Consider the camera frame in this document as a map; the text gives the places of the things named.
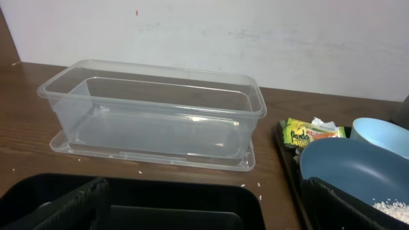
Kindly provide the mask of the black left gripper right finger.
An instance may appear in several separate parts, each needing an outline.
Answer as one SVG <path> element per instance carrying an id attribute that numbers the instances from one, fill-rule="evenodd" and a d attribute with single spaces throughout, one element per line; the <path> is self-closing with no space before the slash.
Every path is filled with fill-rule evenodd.
<path id="1" fill-rule="evenodd" d="M 314 229 L 408 230 L 397 220 L 319 178 L 300 183 L 301 196 Z"/>

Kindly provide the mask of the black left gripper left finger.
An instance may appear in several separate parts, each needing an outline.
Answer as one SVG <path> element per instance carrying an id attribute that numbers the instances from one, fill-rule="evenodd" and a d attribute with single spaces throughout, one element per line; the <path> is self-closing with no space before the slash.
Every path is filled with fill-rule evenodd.
<path id="1" fill-rule="evenodd" d="M 110 209 L 109 182 L 97 178 L 1 229 L 100 229 Z"/>

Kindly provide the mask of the light blue bowl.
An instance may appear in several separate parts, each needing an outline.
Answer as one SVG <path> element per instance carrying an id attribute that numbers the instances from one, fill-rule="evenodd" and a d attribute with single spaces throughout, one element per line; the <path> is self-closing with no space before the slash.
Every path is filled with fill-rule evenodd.
<path id="1" fill-rule="evenodd" d="M 353 121 L 350 139 L 368 142 L 408 158 L 408 130 L 388 121 L 357 118 Z"/>

